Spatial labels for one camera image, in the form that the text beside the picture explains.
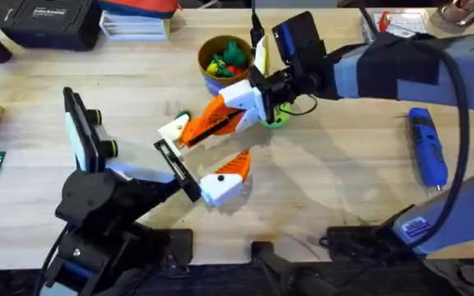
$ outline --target wire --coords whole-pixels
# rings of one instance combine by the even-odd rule
[[[252,41],[252,54],[255,55],[257,43],[264,36],[264,28],[259,16],[255,13],[255,0],[252,1],[252,29],[250,29],[250,40]]]
[[[361,15],[365,19],[365,22],[369,26],[370,33],[376,36],[379,33],[379,31],[378,29],[376,29],[376,24],[374,23],[374,20],[369,16],[369,13],[367,12],[367,9],[365,8],[365,4],[363,3],[362,0],[356,0],[355,2],[358,5],[358,8],[360,9]]]
[[[413,249],[420,246],[433,238],[438,231],[444,226],[445,221],[451,215],[454,205],[458,199],[458,193],[462,187],[464,175],[466,173],[467,159],[469,156],[469,107],[467,102],[467,92],[462,75],[458,70],[458,65],[445,51],[438,49],[433,45],[421,42],[413,43],[418,49],[423,50],[439,58],[448,69],[449,77],[453,82],[455,97],[457,99],[458,108],[458,126],[460,127],[460,143],[458,146],[458,160],[457,169],[455,170],[453,183],[449,189],[445,203],[442,210],[433,226],[421,238],[413,243],[407,245],[408,248]]]
[[[284,110],[283,108],[279,107],[279,111],[283,112],[283,113],[286,113],[286,114],[290,114],[290,115],[294,115],[294,116],[301,116],[301,115],[306,115],[312,111],[314,111],[317,107],[318,107],[318,99],[316,99],[316,97],[314,97],[313,95],[307,95],[309,96],[310,98],[314,99],[314,106],[312,106],[312,108],[304,111],[304,112],[301,112],[301,113],[293,113],[293,112],[290,112],[290,111],[286,111]]]
[[[40,287],[43,284],[43,279],[45,277],[45,272],[47,271],[47,267],[49,266],[49,263],[53,258],[56,248],[58,247],[59,243],[62,241],[63,236],[67,233],[68,230],[69,230],[69,223],[65,224],[65,227],[63,228],[62,232],[59,233],[58,238],[56,238],[53,246],[50,248],[49,253],[47,254],[47,257],[45,258],[43,265],[41,266],[41,269],[39,270],[39,274],[38,274],[38,277],[36,278],[36,282],[34,283],[34,292],[32,294],[33,296],[40,296],[40,290],[41,290]]]

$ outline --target black box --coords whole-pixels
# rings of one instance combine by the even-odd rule
[[[320,42],[318,28],[312,14],[308,11],[301,12],[297,16],[276,25],[272,28],[272,32],[285,65],[292,63],[292,58],[299,49],[305,49],[311,44]]]
[[[21,0],[2,31],[25,48],[86,51],[98,39],[101,12],[94,0]]]

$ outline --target black case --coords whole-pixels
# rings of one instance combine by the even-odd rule
[[[94,0],[21,0],[5,17],[2,31],[25,48],[94,48],[101,9]]]

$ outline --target green toy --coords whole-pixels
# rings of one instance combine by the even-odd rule
[[[213,55],[213,59],[210,62],[210,64],[213,64],[213,63],[217,64],[216,75],[218,77],[233,77],[234,76],[234,73],[232,73],[230,70],[228,70],[228,68],[226,68],[226,63],[224,62],[224,60],[221,58],[220,55],[218,54]]]
[[[191,120],[191,113],[188,110],[180,111],[177,114],[177,116],[175,116],[174,118],[177,119],[177,118],[181,117],[182,115],[188,115],[189,120]]]
[[[235,41],[230,41],[228,43],[228,48],[222,54],[222,60],[231,66],[246,66],[246,55],[244,54],[243,50],[239,48]]]
[[[281,112],[280,109],[290,111],[290,104],[284,103],[274,109],[275,121],[272,124],[268,124],[265,120],[262,120],[261,123],[265,127],[270,128],[278,128],[284,126],[288,122],[288,119],[290,119],[290,115],[288,113]]]

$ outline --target blue screwdriver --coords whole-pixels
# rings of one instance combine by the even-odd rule
[[[425,108],[412,108],[408,117],[422,181],[440,191],[448,181],[448,167],[433,119]]]

